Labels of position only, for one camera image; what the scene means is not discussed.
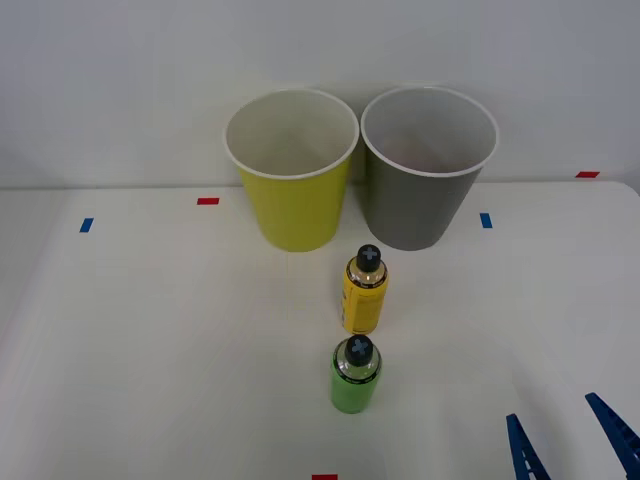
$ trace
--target tape marker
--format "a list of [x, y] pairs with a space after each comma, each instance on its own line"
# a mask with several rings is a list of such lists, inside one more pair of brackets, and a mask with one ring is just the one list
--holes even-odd
[[80, 227], [80, 233], [89, 233], [91, 225], [93, 225], [93, 218], [85, 218], [84, 222], [82, 222], [82, 226]]
[[218, 197], [201, 197], [198, 199], [198, 205], [217, 205], [220, 203]]
[[596, 178], [600, 172], [579, 172], [576, 178]]
[[482, 228], [493, 228], [493, 225], [491, 224], [491, 217], [488, 213], [481, 213], [480, 221], [482, 222]]

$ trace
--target spray can cap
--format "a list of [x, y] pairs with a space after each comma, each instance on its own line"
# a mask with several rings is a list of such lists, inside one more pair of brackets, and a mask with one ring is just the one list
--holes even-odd
[[358, 249], [356, 265], [363, 272], [375, 272], [380, 268], [380, 249], [375, 245], [367, 244]]
[[354, 367], [364, 367], [373, 357], [373, 342], [366, 335], [354, 335], [347, 340], [344, 356]]

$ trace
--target red tape marker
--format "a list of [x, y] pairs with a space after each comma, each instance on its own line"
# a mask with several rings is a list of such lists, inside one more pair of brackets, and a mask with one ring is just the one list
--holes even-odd
[[217, 205], [220, 203], [218, 197], [201, 197], [198, 199], [198, 205]]
[[600, 172], [579, 172], [576, 178], [596, 178]]

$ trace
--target white table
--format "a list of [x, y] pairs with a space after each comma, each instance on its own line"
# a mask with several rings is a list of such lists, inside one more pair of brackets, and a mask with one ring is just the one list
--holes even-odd
[[640, 431], [635, 192], [477, 184], [433, 248], [380, 245], [385, 370], [349, 416], [329, 362], [372, 241], [354, 192], [305, 254], [239, 188], [0, 192], [0, 478], [513, 479], [514, 412], [553, 478], [624, 478], [584, 395]]

